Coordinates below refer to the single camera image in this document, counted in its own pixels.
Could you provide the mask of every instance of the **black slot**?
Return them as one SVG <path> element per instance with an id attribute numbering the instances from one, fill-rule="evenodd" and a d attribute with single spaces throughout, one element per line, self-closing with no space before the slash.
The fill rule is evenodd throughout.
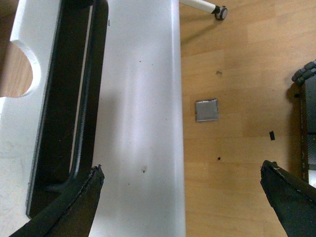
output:
<path id="1" fill-rule="evenodd" d="M 79 2 L 62 0 L 60 6 L 27 202 L 30 218 L 92 166 L 108 5 Z"/>

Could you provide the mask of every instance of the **white plastic panel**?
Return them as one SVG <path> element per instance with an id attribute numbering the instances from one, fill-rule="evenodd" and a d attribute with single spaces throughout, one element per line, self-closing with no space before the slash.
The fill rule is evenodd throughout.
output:
<path id="1" fill-rule="evenodd" d="M 316 170 L 308 171 L 308 180 L 309 180 L 309 185 L 316 188 Z"/>
<path id="2" fill-rule="evenodd" d="M 91 237 L 185 236 L 177 0 L 110 0 Z"/>
<path id="3" fill-rule="evenodd" d="M 28 218 L 26 198 L 59 0 L 20 0 L 11 40 L 34 80 L 0 98 L 0 236 Z M 91 237 L 184 237 L 178 0 L 110 0 L 94 165 L 102 189 Z"/>

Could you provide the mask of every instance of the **metal square plate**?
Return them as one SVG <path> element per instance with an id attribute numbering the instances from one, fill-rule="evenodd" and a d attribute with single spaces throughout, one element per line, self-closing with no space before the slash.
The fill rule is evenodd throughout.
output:
<path id="1" fill-rule="evenodd" d="M 196 122 L 218 120 L 217 99 L 196 101 Z"/>

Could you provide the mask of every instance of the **chair wheel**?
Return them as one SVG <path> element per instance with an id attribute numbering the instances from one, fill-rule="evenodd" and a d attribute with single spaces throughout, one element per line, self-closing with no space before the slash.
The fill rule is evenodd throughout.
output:
<path id="1" fill-rule="evenodd" d="M 227 16 L 227 8 L 225 6 L 220 7 L 220 12 L 215 14 L 216 20 L 222 21 Z"/>

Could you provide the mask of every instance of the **dark spot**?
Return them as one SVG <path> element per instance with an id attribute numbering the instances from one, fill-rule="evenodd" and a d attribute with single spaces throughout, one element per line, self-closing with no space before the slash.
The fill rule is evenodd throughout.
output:
<path id="1" fill-rule="evenodd" d="M 145 173 L 147 171 L 147 166 L 143 166 L 142 172 Z"/>
<path id="2" fill-rule="evenodd" d="M 275 133 L 273 131 L 271 131 L 269 134 L 270 134 L 271 141 L 274 141 L 276 139 L 275 138 Z"/>

